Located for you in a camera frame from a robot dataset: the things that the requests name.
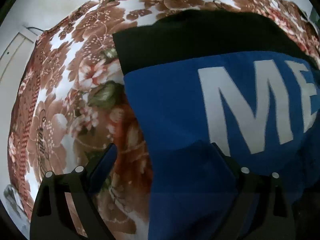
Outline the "black and blue sweatshirt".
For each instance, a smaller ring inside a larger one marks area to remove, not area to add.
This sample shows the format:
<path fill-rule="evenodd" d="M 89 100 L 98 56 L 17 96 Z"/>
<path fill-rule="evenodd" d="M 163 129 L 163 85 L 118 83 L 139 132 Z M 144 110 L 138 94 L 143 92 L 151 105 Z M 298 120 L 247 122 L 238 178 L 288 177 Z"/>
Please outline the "black and blue sweatshirt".
<path fill-rule="evenodd" d="M 113 35 L 153 179 L 149 239 L 213 239 L 240 167 L 280 178 L 319 239 L 319 67 L 269 18 L 186 10 Z"/>

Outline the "brown floral fleece blanket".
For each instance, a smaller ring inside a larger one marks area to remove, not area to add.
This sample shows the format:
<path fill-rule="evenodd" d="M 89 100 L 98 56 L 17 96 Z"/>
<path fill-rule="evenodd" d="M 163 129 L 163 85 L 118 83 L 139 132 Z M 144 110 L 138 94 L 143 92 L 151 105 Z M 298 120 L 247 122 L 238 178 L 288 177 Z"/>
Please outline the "brown floral fleece blanket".
<path fill-rule="evenodd" d="M 116 239 L 147 239 L 151 163 L 127 103 L 115 32 L 187 9 L 254 12 L 270 18 L 300 49 L 319 59 L 319 35 L 285 0 L 90 0 L 36 41 L 11 116 L 10 206 L 27 220 L 47 171 L 70 172 L 114 142 L 114 171 L 95 197 Z"/>

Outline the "white door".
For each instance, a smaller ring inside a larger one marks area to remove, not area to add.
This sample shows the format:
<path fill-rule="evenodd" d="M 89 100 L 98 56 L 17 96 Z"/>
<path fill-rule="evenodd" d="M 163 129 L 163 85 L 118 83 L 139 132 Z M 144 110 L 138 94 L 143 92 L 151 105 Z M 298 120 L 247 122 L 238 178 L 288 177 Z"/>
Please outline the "white door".
<path fill-rule="evenodd" d="M 1 56 L 1 81 L 10 74 L 22 76 L 36 39 L 37 35 L 26 28 L 14 36 Z"/>

